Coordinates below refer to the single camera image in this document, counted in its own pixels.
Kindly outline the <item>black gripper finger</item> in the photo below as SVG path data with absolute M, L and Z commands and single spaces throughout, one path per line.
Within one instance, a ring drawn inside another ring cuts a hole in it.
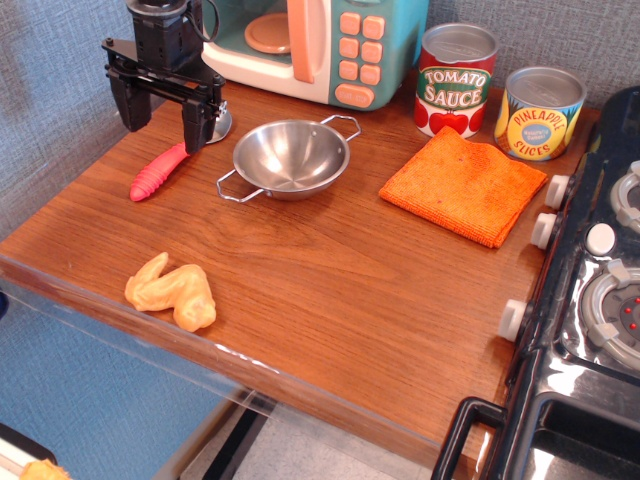
M 114 67 L 107 69 L 107 77 L 123 125 L 130 132 L 145 127 L 152 116 L 151 99 L 150 93 L 141 87 L 140 79 Z
M 221 98 L 189 97 L 182 103 L 184 143 L 187 154 L 196 154 L 213 137 L 220 115 Z

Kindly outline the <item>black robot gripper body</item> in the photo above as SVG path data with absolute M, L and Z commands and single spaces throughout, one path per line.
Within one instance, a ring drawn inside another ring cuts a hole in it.
M 103 40 L 106 71 L 114 67 L 137 76 L 150 95 L 178 103 L 189 97 L 180 85 L 193 83 L 204 98 L 219 96 L 222 104 L 225 80 L 202 59 L 204 46 L 217 36 L 219 19 L 214 19 L 213 31 L 207 32 L 201 1 L 128 1 L 126 7 L 134 38 Z

